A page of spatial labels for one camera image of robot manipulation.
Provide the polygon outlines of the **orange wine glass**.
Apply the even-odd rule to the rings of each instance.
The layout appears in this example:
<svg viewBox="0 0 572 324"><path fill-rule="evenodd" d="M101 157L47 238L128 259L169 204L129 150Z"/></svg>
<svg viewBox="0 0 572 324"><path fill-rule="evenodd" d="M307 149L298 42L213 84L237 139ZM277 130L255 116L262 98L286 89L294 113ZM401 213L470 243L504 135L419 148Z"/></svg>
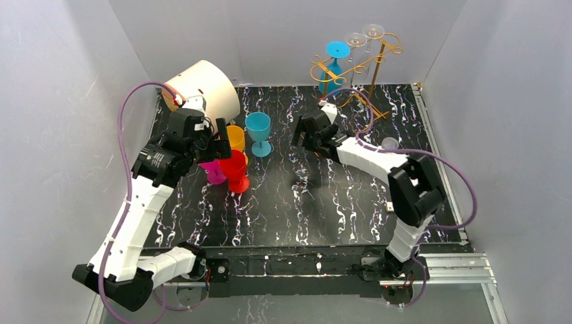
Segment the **orange wine glass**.
<svg viewBox="0 0 572 324"><path fill-rule="evenodd" d="M244 130L236 125L227 126L227 135L232 150L240 151L245 157L246 163L249 162L248 156L245 154L246 140Z"/></svg>

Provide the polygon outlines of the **red wine glass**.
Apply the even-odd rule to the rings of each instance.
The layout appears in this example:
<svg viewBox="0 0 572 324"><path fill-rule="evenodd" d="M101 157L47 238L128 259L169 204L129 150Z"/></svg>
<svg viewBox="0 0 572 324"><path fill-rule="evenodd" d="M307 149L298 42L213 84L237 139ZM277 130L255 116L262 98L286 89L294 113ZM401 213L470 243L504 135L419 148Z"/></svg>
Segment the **red wine glass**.
<svg viewBox="0 0 572 324"><path fill-rule="evenodd" d="M228 180L230 191L241 194L249 188L246 158L241 151L232 150L230 158L219 160L219 167Z"/></svg>

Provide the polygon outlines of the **magenta wine glass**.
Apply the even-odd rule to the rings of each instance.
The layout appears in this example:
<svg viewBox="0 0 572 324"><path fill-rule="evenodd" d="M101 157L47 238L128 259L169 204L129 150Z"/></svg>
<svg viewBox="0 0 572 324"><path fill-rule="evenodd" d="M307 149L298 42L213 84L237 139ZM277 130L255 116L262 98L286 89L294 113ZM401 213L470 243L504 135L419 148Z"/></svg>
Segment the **magenta wine glass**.
<svg viewBox="0 0 572 324"><path fill-rule="evenodd" d="M217 160L201 163L200 166L206 172L206 177L209 183L218 185L226 181L227 177L221 171L219 162Z"/></svg>

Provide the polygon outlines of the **teal wine glass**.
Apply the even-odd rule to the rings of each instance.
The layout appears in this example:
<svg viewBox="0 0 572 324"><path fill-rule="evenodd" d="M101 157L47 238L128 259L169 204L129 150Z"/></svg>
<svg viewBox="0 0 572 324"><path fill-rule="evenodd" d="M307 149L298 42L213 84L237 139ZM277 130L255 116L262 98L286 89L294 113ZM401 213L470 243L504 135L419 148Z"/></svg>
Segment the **teal wine glass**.
<svg viewBox="0 0 572 324"><path fill-rule="evenodd" d="M245 119L247 133L253 140L251 152L256 157L266 157L272 152L272 146L268 142L270 135L271 120L263 112L253 112Z"/></svg>

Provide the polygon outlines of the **blue wine glass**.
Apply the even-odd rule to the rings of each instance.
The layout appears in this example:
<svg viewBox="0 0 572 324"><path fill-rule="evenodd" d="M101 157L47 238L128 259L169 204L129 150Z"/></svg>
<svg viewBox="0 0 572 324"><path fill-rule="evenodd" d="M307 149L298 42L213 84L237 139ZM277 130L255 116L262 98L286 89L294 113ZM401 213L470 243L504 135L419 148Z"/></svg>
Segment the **blue wine glass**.
<svg viewBox="0 0 572 324"><path fill-rule="evenodd" d="M325 50L326 54L332 58L332 61L326 65L326 68L335 76L341 75L343 69L338 60L346 58L351 53L349 46L341 41L332 41L326 45ZM326 71L322 72L320 79L328 80L328 82L321 82L318 86L324 95L341 88L344 83L341 78L335 78Z"/></svg>

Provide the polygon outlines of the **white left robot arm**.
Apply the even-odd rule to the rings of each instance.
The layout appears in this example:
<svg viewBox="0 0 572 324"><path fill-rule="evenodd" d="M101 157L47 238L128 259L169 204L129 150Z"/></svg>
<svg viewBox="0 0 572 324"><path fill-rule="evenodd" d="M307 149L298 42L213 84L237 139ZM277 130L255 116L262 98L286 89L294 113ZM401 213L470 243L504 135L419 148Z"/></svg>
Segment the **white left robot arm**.
<svg viewBox="0 0 572 324"><path fill-rule="evenodd" d="M146 143L128 171L122 210L97 253L76 265L75 281L136 311L160 285L198 274L205 253L194 244L180 243L146 260L140 254L157 215L191 166L230 158L226 127L236 117L183 108L170 114L167 129Z"/></svg>

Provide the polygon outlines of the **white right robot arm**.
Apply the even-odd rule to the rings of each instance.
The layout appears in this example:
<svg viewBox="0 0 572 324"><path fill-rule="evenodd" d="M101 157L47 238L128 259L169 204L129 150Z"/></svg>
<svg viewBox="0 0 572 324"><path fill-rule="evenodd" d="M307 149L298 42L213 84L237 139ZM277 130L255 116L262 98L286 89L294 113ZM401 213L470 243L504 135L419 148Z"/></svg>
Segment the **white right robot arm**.
<svg viewBox="0 0 572 324"><path fill-rule="evenodd" d="M426 156L384 150L342 131L335 123L336 116L323 108L298 117L291 143L357 168L389 186L397 222L380 271L389 277L409 273L422 236L446 197L439 174Z"/></svg>

